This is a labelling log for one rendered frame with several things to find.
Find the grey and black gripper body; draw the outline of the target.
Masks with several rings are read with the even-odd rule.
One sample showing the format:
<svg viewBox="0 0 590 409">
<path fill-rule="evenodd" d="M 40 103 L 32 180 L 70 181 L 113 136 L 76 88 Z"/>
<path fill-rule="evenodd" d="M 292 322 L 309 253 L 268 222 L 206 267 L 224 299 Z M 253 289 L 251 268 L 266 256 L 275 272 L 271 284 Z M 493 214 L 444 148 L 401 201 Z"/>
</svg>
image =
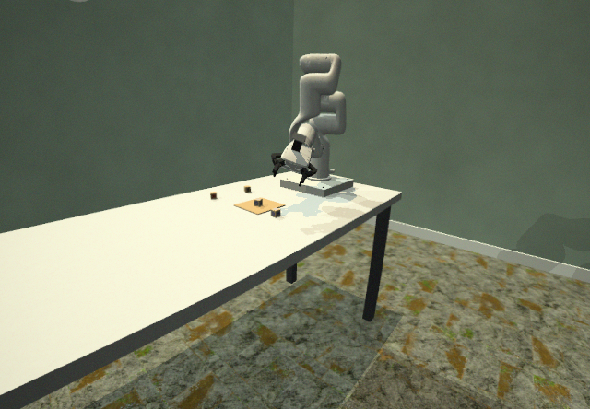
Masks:
<svg viewBox="0 0 590 409">
<path fill-rule="evenodd" d="M 300 169 L 302 169 L 302 168 L 308 169 L 308 166 L 311 161 L 312 150 L 310 149 L 310 146 L 306 142 L 302 143 L 300 152 L 291 150 L 292 145 L 293 145 L 293 142 L 291 142 L 286 147 L 286 149 L 284 150 L 284 152 L 281 156 L 281 158 L 283 160 L 285 160 L 285 165 L 282 166 L 281 168 L 287 169 L 287 170 L 290 170 L 292 172 L 302 175 Z"/>
</svg>

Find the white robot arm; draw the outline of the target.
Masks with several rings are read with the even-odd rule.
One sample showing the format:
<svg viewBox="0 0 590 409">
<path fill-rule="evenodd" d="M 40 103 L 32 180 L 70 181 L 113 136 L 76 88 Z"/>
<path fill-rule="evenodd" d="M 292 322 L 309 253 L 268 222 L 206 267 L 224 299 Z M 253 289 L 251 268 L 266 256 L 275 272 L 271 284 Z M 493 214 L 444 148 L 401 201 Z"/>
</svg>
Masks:
<svg viewBox="0 0 590 409">
<path fill-rule="evenodd" d="M 335 170 L 328 170 L 330 143 L 325 134 L 346 131 L 346 98 L 336 91 L 341 59 L 337 54 L 308 54 L 301 57 L 300 66 L 305 74 L 300 80 L 300 113 L 289 129 L 289 143 L 293 141 L 291 150 L 297 152 L 304 142 L 312 149 L 310 163 L 317 172 L 308 180 L 329 181 Z"/>
</svg>

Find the tan flat mat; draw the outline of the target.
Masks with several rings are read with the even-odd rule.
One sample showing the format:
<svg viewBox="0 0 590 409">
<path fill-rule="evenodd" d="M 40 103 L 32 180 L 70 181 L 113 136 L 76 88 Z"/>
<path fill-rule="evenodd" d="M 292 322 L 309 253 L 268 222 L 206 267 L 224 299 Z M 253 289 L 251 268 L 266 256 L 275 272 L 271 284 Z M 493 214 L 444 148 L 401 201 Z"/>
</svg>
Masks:
<svg viewBox="0 0 590 409">
<path fill-rule="evenodd" d="M 262 198 L 262 197 L 260 197 L 260 198 Z M 280 204 L 280 203 L 277 203 L 274 201 L 267 200 L 265 198 L 262 198 L 262 199 L 263 199 L 263 205 L 261 205 L 261 206 L 254 206 L 254 200 L 246 201 L 246 202 L 239 203 L 239 204 L 234 204 L 234 206 L 239 207 L 243 210 L 249 211 L 251 213 L 257 214 L 257 215 L 271 211 L 272 208 L 280 208 L 282 206 L 285 206 L 285 204 Z"/>
</svg>

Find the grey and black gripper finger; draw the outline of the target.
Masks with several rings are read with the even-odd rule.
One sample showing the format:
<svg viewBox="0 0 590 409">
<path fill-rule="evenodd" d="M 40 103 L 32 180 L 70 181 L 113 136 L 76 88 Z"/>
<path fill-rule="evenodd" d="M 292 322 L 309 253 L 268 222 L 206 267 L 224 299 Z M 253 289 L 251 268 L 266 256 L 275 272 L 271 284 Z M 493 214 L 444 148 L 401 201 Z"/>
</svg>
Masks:
<svg viewBox="0 0 590 409">
<path fill-rule="evenodd" d="M 308 171 L 306 168 L 300 169 L 301 174 L 302 174 L 301 181 L 299 184 L 300 187 L 301 187 L 301 184 L 305 182 L 305 179 L 307 179 L 308 177 L 312 177 L 312 175 L 314 175 L 317 172 L 317 169 L 311 163 L 309 164 L 308 168 L 311 171 Z"/>
<path fill-rule="evenodd" d="M 272 153 L 272 155 L 271 155 L 271 158 L 273 160 L 272 162 L 275 165 L 275 167 L 273 168 L 273 171 L 272 171 L 274 173 L 273 177 L 276 177 L 279 167 L 282 167 L 285 165 L 285 160 L 283 160 L 283 159 L 277 160 L 277 158 L 281 158 L 281 155 L 282 155 L 282 153 Z"/>
</svg>

